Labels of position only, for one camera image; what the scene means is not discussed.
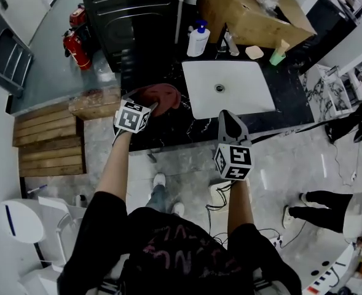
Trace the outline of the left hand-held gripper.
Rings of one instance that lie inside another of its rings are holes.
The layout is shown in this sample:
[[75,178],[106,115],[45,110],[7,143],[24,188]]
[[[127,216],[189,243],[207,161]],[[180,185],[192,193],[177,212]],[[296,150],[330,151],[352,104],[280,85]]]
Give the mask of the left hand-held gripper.
[[119,109],[114,115],[114,128],[138,133],[146,127],[151,112],[159,105],[153,103],[149,107],[135,102],[137,90],[133,90],[121,98]]

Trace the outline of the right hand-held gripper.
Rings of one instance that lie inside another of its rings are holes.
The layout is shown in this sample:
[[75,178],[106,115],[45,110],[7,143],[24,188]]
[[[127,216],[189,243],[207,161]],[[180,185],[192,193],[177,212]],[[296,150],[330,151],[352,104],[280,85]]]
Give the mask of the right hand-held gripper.
[[226,109],[218,120],[218,146],[213,157],[216,168],[222,179],[245,181],[253,168],[248,127]]

